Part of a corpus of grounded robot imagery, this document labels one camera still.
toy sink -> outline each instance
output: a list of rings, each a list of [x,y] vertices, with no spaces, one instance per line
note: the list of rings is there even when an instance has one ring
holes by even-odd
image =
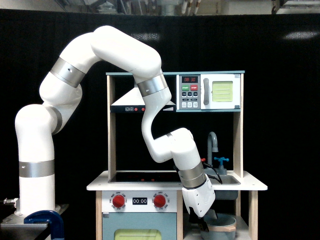
[[[234,176],[220,175],[220,178],[222,180],[222,185],[240,185],[240,182]],[[212,185],[220,185],[220,183],[213,178],[210,178],[210,181],[211,181]]]
[[[240,185],[241,183],[231,175],[220,175],[222,180],[222,185]],[[221,185],[217,180],[210,178],[212,185]],[[216,190],[215,199],[216,200],[236,200],[238,198],[237,190]]]

microwave handle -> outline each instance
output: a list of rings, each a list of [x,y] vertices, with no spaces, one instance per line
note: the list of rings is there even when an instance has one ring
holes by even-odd
[[[203,104],[208,105],[209,104],[209,79],[208,78],[203,79],[203,83],[204,83]]]

digital display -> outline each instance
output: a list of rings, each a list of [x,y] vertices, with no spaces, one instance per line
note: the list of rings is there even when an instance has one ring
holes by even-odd
[[[182,83],[183,84],[194,84],[198,83],[198,77],[197,76],[183,76],[182,77]]]
[[[133,197],[132,205],[147,205],[148,198],[147,197]]]

gray bowl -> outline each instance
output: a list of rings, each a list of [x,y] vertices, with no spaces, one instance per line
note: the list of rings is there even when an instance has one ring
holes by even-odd
[[[212,216],[213,214],[204,216],[209,232],[201,231],[201,237],[204,240],[234,240],[236,237],[236,219],[223,213],[218,213],[218,218]]]

stovetop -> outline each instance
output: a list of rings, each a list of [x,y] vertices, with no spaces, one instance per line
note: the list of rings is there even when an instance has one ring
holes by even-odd
[[[111,183],[181,182],[177,172],[117,172]]]

